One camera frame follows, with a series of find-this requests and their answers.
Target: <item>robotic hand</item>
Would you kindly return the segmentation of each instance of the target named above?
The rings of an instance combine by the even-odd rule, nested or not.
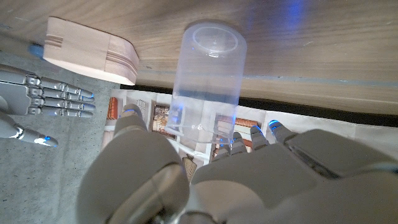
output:
[[[8,114],[59,115],[92,117],[94,94],[63,83],[7,65],[0,65],[0,138],[17,138],[22,141],[58,145],[57,140],[25,129]]]
[[[398,161],[326,131],[268,128],[275,144],[255,126],[248,153],[234,133],[188,183],[175,149],[126,105],[82,180],[78,222],[398,223]]]

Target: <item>gray concrete surface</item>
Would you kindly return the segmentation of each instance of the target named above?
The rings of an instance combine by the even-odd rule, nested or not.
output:
[[[48,62],[0,52],[0,63],[92,91],[92,118],[13,116],[24,127],[53,136],[59,147],[0,139],[0,223],[76,223],[80,180],[101,149],[111,89],[119,85],[85,77]]]

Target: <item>transparent plastic container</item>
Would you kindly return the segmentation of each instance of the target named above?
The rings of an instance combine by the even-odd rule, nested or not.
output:
[[[167,132],[202,143],[232,142],[246,49],[228,26],[206,22],[185,31]]]

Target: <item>wooden table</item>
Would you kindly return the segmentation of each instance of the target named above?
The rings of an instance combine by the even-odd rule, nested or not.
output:
[[[29,57],[48,16],[130,41],[137,84],[172,88],[184,30],[209,19],[248,43],[241,96],[398,114],[398,1],[3,1],[0,49]]]

